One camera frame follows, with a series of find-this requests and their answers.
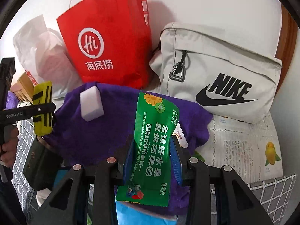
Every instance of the grey checkered fabric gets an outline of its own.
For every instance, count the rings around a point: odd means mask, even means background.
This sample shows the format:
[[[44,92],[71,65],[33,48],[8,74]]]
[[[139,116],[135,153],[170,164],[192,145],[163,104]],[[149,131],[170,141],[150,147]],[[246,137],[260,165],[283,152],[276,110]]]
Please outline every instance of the grey checkered fabric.
[[[12,182],[28,222],[30,222],[38,210],[36,191],[29,186],[23,175],[24,164],[34,139],[35,135],[32,120],[21,121],[18,153],[16,163],[13,167],[14,178]],[[275,225],[279,225],[280,220],[285,213],[295,180],[296,175],[290,175],[287,177],[273,178],[266,181],[247,184],[263,205]],[[90,205],[92,205],[93,188],[94,186],[91,185],[88,202]],[[212,225],[217,223],[216,213],[216,198],[215,191],[213,191],[211,195]]]
[[[30,187],[23,175],[24,164],[34,139],[35,134],[32,120],[21,121],[18,153],[15,165],[13,166],[12,183],[18,194],[19,201],[28,222],[38,210],[36,191]]]
[[[247,184],[275,225],[279,225],[284,216],[295,180],[296,175],[289,175]],[[211,195],[211,224],[215,225],[217,224],[216,196],[214,186],[211,187],[213,189]]]

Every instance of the white wall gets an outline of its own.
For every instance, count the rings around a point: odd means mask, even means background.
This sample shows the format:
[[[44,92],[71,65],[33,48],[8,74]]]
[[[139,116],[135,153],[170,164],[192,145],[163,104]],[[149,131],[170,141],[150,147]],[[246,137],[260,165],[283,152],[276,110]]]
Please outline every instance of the white wall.
[[[73,0],[72,5],[81,0]],[[56,18],[69,7],[70,0],[28,0],[17,12],[0,39],[0,58],[15,57],[12,38],[30,19],[43,14],[46,25],[59,30]],[[153,47],[161,29],[169,22],[218,26],[244,36],[248,47],[275,55],[280,27],[278,0],[148,0]],[[23,73],[16,59],[15,82]]]
[[[300,30],[289,71],[278,91],[271,114],[276,127],[283,165],[283,174],[300,174]],[[300,202],[300,177],[296,179],[282,224]]]

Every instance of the haidilao shopping bag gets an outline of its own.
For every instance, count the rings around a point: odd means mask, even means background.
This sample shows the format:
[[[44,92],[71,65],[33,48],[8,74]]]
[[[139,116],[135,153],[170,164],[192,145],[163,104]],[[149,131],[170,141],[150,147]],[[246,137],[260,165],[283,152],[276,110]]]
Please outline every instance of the haidilao shopping bag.
[[[83,0],[57,22],[84,82],[141,89],[151,80],[147,0]]]

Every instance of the metal bolt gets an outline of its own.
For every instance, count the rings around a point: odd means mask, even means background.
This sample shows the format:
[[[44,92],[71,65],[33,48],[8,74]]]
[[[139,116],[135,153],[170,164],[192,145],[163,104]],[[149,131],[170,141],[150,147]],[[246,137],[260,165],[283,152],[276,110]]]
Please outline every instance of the metal bolt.
[[[190,162],[191,162],[191,163],[197,163],[197,162],[198,162],[198,158],[196,158],[196,157],[191,157],[191,158],[190,158]]]
[[[225,170],[226,172],[231,172],[232,167],[229,166],[229,165],[225,165],[225,166],[224,166],[224,170]]]
[[[73,166],[73,170],[74,171],[78,171],[80,169],[81,169],[81,165],[80,164],[76,164],[76,165]]]
[[[115,159],[114,157],[109,157],[109,158],[107,159],[107,162],[108,162],[108,163],[115,163],[115,162],[116,162],[116,159]]]

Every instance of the purple fabric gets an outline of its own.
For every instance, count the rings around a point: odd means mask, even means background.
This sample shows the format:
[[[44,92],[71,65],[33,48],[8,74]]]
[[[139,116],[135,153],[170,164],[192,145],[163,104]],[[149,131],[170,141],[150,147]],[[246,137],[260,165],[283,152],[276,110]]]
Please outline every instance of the purple fabric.
[[[7,101],[6,101],[6,110],[17,108],[17,105],[19,104],[19,99],[17,96],[12,93],[11,91],[8,91],[7,94]]]
[[[81,117],[80,93],[96,85],[101,93],[104,115],[86,122]],[[171,101],[179,108],[179,123],[192,154],[208,138],[208,123],[212,114],[197,103],[150,93]],[[57,123],[44,139],[55,147],[71,165],[95,165],[112,156],[129,134],[134,133],[139,90],[126,86],[86,83],[68,93],[63,106],[57,110]],[[189,188],[178,186],[172,172],[168,207],[143,206],[163,215],[183,215],[188,208]]]

